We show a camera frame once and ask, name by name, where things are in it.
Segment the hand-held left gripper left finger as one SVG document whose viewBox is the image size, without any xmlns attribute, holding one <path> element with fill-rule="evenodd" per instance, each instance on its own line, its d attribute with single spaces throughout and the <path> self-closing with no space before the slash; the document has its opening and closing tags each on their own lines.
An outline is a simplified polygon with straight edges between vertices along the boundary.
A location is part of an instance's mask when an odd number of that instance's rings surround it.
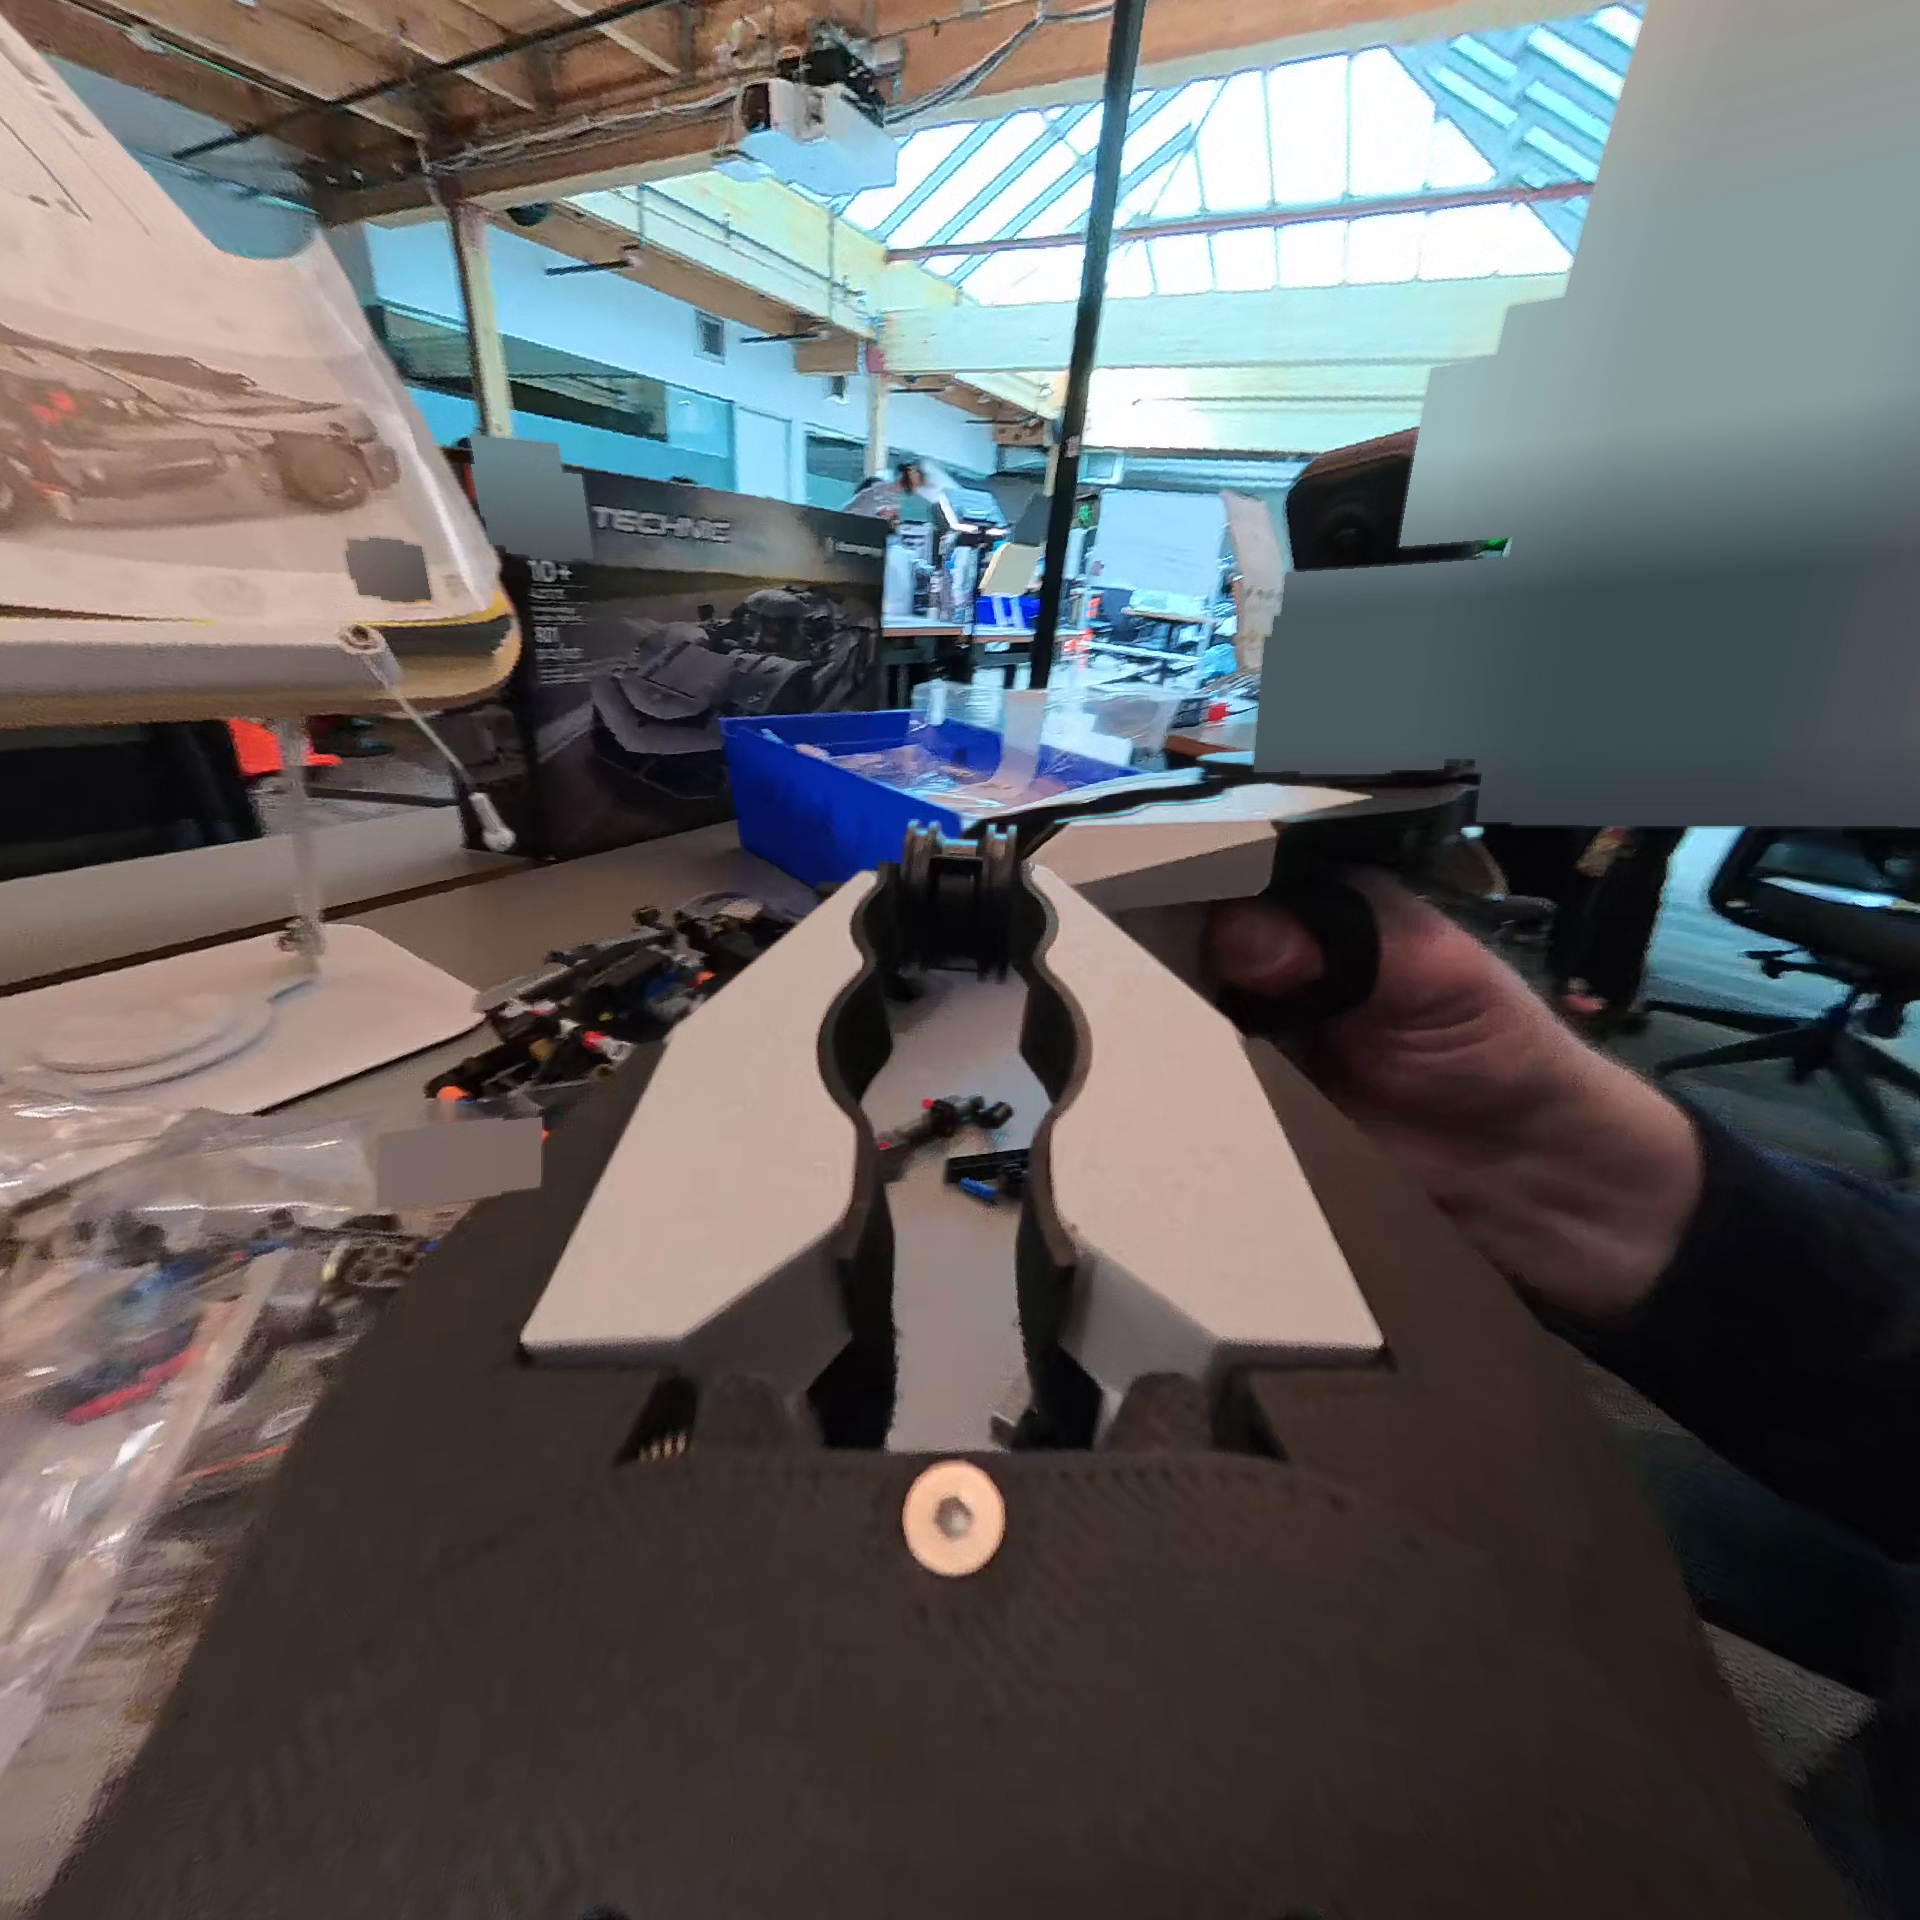
<svg viewBox="0 0 1920 1920">
<path fill-rule="evenodd" d="M 663 1045 L 519 1333 L 544 1365 L 770 1385 L 830 1447 L 896 1417 L 896 1237 L 864 1095 L 891 873 L 818 903 Z"/>
</svg>

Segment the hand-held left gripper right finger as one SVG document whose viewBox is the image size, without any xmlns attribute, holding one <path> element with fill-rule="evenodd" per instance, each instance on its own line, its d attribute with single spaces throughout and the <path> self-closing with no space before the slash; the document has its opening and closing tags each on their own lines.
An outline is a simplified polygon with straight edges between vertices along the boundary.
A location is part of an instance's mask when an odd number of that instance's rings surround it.
<svg viewBox="0 0 1920 1920">
<path fill-rule="evenodd" d="M 1026 1403 L 1093 1442 L 1150 1378 L 1214 1415 L 1253 1374 L 1385 1362 L 1237 1024 L 1033 869 L 1019 942 L 1019 1049 L 1047 1095 L 1019 1216 Z"/>
</svg>

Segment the dark toy wheel rim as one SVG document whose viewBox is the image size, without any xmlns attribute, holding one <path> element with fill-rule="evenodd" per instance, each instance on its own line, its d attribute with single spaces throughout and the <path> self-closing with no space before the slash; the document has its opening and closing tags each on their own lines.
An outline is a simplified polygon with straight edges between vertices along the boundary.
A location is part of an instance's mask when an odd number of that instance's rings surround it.
<svg viewBox="0 0 1920 1920">
<path fill-rule="evenodd" d="M 910 823 L 896 864 L 903 969 L 1003 981 L 1015 953 L 1019 894 L 1015 827 L 990 823 L 953 837 L 937 823 Z"/>
</svg>

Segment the person's right forearm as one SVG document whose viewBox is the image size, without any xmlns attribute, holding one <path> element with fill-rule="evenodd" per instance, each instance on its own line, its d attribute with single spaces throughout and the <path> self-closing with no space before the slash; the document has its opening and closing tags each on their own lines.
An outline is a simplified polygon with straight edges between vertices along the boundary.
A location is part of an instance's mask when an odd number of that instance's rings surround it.
<svg viewBox="0 0 1920 1920">
<path fill-rule="evenodd" d="M 1899 1566 L 1918 1557 L 1918 1198 L 1687 1109 L 1701 1191 L 1646 1298 L 1543 1323 Z"/>
</svg>

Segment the black toy set box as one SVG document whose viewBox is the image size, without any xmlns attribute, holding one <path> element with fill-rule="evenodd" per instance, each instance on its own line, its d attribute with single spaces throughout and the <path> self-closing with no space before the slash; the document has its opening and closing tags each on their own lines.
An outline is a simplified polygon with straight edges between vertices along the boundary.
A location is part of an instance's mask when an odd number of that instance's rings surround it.
<svg viewBox="0 0 1920 1920">
<path fill-rule="evenodd" d="M 448 720 L 469 841 L 567 859 L 734 814 L 727 725 L 864 713 L 891 528 L 560 464 L 567 542 L 496 542 L 519 622 L 503 690 Z"/>
</svg>

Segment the person's right hand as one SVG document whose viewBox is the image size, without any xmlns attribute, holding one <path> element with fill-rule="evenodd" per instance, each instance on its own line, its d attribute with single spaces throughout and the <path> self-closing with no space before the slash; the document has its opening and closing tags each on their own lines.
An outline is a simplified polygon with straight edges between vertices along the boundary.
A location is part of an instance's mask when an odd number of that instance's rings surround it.
<svg viewBox="0 0 1920 1920">
<path fill-rule="evenodd" d="M 1515 1289 L 1623 1321 L 1698 1207 L 1694 1120 L 1408 887 L 1378 871 L 1351 887 L 1376 917 L 1376 985 L 1287 1056 Z"/>
</svg>

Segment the heap of unopened clear bags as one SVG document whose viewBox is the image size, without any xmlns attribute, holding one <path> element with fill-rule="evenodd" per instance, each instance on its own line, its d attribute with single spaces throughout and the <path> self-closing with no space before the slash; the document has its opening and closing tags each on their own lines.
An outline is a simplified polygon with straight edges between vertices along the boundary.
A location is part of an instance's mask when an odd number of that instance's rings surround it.
<svg viewBox="0 0 1920 1920">
<path fill-rule="evenodd" d="M 898 711 L 795 715 L 750 738 L 978 816 L 1161 777 L 1182 706 L 1150 686 L 928 681 Z"/>
</svg>

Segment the toy car chassis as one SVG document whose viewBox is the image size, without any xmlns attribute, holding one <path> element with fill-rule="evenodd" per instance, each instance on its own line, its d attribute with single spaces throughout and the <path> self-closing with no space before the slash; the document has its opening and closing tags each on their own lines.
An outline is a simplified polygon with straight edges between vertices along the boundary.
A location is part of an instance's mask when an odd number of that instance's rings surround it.
<svg viewBox="0 0 1920 1920">
<path fill-rule="evenodd" d="M 478 997 L 485 1045 L 430 1079 L 423 1095 L 462 1118 L 553 1120 L 658 1045 L 775 946 L 800 912 L 741 894 L 645 905 L 631 928 L 551 951 L 539 967 Z"/>
</svg>

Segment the toy axle assembly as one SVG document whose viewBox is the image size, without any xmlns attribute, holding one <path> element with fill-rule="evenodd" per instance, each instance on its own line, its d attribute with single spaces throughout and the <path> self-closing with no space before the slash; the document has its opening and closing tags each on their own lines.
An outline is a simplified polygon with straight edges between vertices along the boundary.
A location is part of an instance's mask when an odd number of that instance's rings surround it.
<svg viewBox="0 0 1920 1920">
<path fill-rule="evenodd" d="M 999 1131 L 1013 1106 L 985 1095 L 939 1095 L 921 1104 L 921 1115 L 878 1136 L 875 1145 L 885 1161 L 910 1159 L 926 1145 L 953 1138 L 967 1129 Z"/>
</svg>

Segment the small blue bin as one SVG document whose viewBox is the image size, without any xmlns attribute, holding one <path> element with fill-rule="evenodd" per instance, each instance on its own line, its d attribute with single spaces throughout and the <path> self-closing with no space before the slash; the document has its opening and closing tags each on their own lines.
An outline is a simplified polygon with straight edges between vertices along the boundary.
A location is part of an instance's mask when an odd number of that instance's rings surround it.
<svg viewBox="0 0 1920 1920">
<path fill-rule="evenodd" d="M 779 727 L 795 715 L 811 713 L 727 718 L 720 725 L 736 834 L 747 853 L 793 880 L 825 887 L 896 859 L 912 823 L 937 823 L 955 837 L 965 814 L 953 807 L 750 738 L 759 722 Z"/>
</svg>

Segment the white folding book stand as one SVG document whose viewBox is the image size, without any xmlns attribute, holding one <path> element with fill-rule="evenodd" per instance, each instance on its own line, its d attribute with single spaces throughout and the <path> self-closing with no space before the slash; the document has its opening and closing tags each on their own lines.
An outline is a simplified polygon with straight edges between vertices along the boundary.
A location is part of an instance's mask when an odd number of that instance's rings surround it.
<svg viewBox="0 0 1920 1920">
<path fill-rule="evenodd" d="M 5 997 L 7 1093 L 265 1113 L 473 1031 L 453 976 L 370 930 L 327 930 L 304 722 L 393 706 L 439 745 L 425 713 L 491 693 L 517 656 L 496 585 L 359 615 L 5 613 L 7 722 L 263 718 L 295 821 L 283 930 Z"/>
</svg>

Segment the black office chair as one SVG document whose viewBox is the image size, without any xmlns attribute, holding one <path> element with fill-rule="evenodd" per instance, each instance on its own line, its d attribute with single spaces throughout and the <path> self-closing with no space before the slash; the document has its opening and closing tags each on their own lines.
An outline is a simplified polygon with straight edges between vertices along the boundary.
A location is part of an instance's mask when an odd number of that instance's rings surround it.
<svg viewBox="0 0 1920 1920">
<path fill-rule="evenodd" d="M 1833 997 L 1806 1017 L 1650 999 L 1650 1015 L 1737 1033 L 1673 1054 L 1650 1077 L 1778 1065 L 1799 1088 L 1826 1081 L 1877 1141 L 1888 1177 L 1913 1184 L 1915 1127 L 1886 1095 L 1918 1099 L 1918 1070 L 1888 1049 L 1918 1003 L 1915 830 L 1742 827 L 1707 882 L 1707 907 L 1751 939 L 1744 960 L 1765 981 L 1813 976 Z"/>
</svg>

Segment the black pole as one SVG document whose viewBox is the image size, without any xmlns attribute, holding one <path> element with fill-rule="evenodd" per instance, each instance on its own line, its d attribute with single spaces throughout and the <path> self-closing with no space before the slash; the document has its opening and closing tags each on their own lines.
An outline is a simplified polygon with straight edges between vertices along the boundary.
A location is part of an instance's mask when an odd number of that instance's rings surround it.
<svg viewBox="0 0 1920 1920">
<path fill-rule="evenodd" d="M 1093 197 L 1083 242 L 1083 274 L 1072 315 L 1072 350 L 1058 437 L 1047 473 L 1047 537 L 1040 569 L 1040 610 L 1029 645 L 1029 688 L 1049 683 L 1065 610 L 1067 544 L 1074 521 L 1077 478 L 1086 441 L 1088 400 L 1097 359 L 1097 331 L 1106 299 L 1113 217 L 1120 199 L 1122 146 L 1136 91 L 1145 2 L 1115 2 L 1102 89 L 1102 121 L 1095 146 Z"/>
</svg>

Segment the pile of clear plastic bags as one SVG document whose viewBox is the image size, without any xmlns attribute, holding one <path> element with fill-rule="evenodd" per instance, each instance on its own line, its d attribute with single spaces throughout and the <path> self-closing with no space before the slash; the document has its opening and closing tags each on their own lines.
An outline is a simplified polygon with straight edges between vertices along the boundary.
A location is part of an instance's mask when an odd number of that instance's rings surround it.
<svg viewBox="0 0 1920 1920">
<path fill-rule="evenodd" d="M 192 1483 L 249 1474 L 480 1200 L 539 1184 L 523 1095 L 407 1109 L 5 1106 L 5 1746 Z"/>
</svg>

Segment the instruction booklet with car picture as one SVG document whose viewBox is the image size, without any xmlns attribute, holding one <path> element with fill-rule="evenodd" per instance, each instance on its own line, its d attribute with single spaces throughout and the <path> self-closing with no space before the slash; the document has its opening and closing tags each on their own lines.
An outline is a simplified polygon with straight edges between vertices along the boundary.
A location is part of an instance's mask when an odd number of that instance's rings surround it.
<svg viewBox="0 0 1920 1920">
<path fill-rule="evenodd" d="M 322 240 L 215 247 L 7 23 L 7 608 L 478 619 L 496 553 Z"/>
</svg>

